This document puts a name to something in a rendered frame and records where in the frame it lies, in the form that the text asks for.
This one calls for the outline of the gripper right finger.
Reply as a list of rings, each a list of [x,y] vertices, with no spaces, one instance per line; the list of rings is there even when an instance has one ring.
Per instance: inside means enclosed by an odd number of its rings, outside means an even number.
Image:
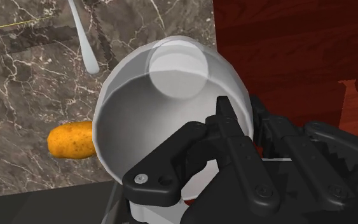
[[[358,136],[323,122],[295,126],[250,97],[254,141],[267,158],[290,158],[317,202],[358,202]]]

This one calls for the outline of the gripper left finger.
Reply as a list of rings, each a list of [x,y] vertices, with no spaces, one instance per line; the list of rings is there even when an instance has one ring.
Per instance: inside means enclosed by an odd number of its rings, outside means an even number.
[[[168,207],[179,202],[185,184],[209,160],[232,166],[242,196],[256,215],[270,216],[280,195],[249,136],[242,132],[227,96],[219,96],[215,115],[188,122],[133,166],[123,177],[124,196],[140,205]]]

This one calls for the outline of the white bowl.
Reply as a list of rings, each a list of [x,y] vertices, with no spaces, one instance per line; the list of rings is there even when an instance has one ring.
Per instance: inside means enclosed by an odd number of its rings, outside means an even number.
[[[122,179],[185,123],[213,115],[220,95],[229,98],[243,133],[253,136],[249,93],[217,51],[186,36],[169,36],[138,47],[119,62],[103,83],[92,123],[98,159],[116,182],[101,224],[124,224],[129,218],[180,223],[187,201],[217,174],[215,162],[191,178],[171,207],[126,202]]]

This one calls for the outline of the brown potato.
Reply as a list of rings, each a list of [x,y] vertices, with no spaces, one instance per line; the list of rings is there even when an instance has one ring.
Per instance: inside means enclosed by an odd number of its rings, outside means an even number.
[[[66,123],[52,129],[47,145],[56,158],[84,159],[95,155],[92,121]]]

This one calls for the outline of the white spoon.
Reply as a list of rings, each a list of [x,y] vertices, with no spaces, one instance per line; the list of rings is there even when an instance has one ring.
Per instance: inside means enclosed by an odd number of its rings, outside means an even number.
[[[83,28],[83,25],[81,23],[81,19],[79,17],[79,13],[77,11],[76,5],[74,0],[67,0],[73,19],[74,24],[76,26],[78,39],[79,39],[79,45],[81,48],[81,54],[83,58],[83,63],[85,65],[85,69],[89,74],[97,74],[100,71],[100,67],[98,65],[97,59],[95,57],[95,54],[92,50],[92,47],[89,43],[89,40],[87,39],[86,32]]]

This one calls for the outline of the dark serrated knife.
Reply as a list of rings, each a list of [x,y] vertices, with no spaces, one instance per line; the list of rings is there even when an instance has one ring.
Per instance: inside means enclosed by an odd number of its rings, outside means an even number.
[[[97,36],[100,41],[101,48],[103,49],[104,52],[104,58],[107,63],[107,68],[110,71],[112,71],[115,68],[115,66],[118,64],[118,61],[115,57],[115,54],[112,51],[109,41],[107,40],[107,36],[104,34],[104,31],[102,30],[100,21],[97,18],[97,14],[95,10],[99,3],[100,3],[99,0],[84,0],[84,4],[90,9],[90,14],[91,17],[93,18],[92,24],[95,26],[95,29],[97,31]]]

